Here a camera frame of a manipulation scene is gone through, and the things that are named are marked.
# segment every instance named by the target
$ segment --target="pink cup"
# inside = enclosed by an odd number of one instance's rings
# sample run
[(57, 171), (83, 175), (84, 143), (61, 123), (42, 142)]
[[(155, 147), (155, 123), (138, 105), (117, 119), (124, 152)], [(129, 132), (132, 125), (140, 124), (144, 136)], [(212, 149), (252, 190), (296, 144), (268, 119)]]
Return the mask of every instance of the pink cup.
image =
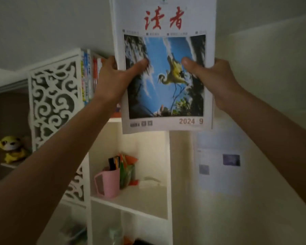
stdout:
[(96, 192), (98, 196), (112, 199), (120, 192), (120, 169), (114, 171), (103, 170), (94, 176)]

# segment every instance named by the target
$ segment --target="person's right arm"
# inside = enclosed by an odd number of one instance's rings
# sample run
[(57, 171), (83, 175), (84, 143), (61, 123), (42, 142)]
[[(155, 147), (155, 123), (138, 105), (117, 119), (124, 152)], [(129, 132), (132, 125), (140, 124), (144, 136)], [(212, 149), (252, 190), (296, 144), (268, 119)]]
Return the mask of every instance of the person's right arm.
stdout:
[(253, 140), (306, 203), (306, 130), (244, 90), (227, 61), (206, 69), (184, 58), (182, 64), (198, 76), (225, 111)]

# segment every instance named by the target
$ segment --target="hand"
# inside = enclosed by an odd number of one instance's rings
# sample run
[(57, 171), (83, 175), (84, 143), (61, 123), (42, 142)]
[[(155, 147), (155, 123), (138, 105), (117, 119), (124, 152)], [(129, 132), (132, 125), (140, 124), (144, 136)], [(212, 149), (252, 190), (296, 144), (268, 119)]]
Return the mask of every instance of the hand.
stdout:
[(221, 110), (226, 108), (230, 97), (244, 89), (236, 81), (228, 61), (216, 59), (212, 68), (204, 68), (187, 57), (182, 59), (185, 69), (203, 82), (204, 86), (214, 95), (215, 103)]
[(117, 105), (129, 83), (135, 76), (143, 73), (147, 66), (148, 60), (142, 59), (128, 70), (117, 70), (115, 58), (113, 56), (109, 57), (98, 75), (94, 98), (105, 103), (111, 103), (114, 106)]

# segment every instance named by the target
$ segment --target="toy's face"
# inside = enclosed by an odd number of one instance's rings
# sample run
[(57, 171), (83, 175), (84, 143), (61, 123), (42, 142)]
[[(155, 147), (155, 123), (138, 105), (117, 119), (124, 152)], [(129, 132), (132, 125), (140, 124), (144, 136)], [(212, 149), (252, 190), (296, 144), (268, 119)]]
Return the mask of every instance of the toy's face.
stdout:
[(6, 136), (0, 140), (0, 148), (4, 151), (11, 151), (22, 146), (20, 139), (14, 136)]

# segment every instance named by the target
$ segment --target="person's left hand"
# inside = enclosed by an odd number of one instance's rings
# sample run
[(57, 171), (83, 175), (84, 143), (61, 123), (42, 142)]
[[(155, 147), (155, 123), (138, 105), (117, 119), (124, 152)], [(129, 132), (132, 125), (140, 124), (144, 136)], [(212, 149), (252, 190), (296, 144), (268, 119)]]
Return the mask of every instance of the person's left hand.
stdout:
[(98, 75), (94, 98), (117, 105), (133, 78), (143, 73), (147, 66), (148, 60), (142, 59), (128, 70), (117, 70), (115, 58), (109, 57)]

